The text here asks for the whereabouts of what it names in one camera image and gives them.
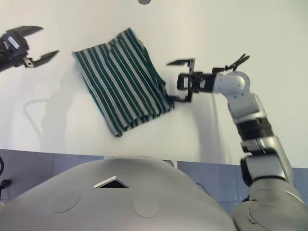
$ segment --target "striped cloth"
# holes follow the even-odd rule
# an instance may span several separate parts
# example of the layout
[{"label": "striped cloth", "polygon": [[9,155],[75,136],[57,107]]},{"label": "striped cloth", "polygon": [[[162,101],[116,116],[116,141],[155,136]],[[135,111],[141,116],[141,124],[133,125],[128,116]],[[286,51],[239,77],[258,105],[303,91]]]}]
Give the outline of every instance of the striped cloth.
[{"label": "striped cloth", "polygon": [[73,52],[73,55],[115,136],[120,137],[124,131],[174,107],[147,49],[130,28],[108,43]]}]

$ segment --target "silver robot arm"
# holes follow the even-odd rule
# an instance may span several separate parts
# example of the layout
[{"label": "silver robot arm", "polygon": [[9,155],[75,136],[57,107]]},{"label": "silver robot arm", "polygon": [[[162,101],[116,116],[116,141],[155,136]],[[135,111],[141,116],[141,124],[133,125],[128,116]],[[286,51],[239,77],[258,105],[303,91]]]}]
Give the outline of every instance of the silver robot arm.
[{"label": "silver robot arm", "polygon": [[[243,180],[250,187],[248,198],[233,211],[233,222],[239,231],[307,231],[308,209],[294,187],[293,171],[279,138],[274,135],[261,100],[250,92],[250,80],[236,71],[249,56],[224,68],[213,68],[211,74],[194,72],[195,59],[169,64],[187,64],[189,74],[180,74],[178,89],[188,90],[181,100],[190,102],[192,93],[221,93],[242,138],[242,149],[251,155],[241,160]],[[233,69],[232,72],[221,72]]]}]

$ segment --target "white surface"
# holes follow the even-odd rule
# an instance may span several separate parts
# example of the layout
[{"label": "white surface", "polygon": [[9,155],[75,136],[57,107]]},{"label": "white surface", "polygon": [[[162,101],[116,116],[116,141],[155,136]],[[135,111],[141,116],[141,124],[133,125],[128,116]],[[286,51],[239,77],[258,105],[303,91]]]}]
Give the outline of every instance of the white surface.
[{"label": "white surface", "polygon": [[240,138],[222,96],[194,95],[192,104],[177,104],[121,138],[111,135],[71,52],[131,27],[170,94],[179,94],[177,75],[188,69],[167,62],[195,57],[195,70],[210,71],[250,54],[239,70],[250,77],[292,166],[307,167],[307,8],[305,0],[1,0],[0,31],[42,26],[27,37],[30,57],[60,53],[38,69],[0,74],[0,148],[238,164]]}]

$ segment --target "cloth fold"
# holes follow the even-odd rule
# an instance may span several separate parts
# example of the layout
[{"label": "cloth fold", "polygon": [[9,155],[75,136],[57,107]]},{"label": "cloth fold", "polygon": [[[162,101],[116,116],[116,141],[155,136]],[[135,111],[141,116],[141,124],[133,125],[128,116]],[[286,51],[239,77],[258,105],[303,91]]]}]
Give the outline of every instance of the cloth fold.
[{"label": "cloth fold", "polygon": [[73,52],[87,87],[115,136],[169,112],[147,49],[129,28],[108,43]]}]

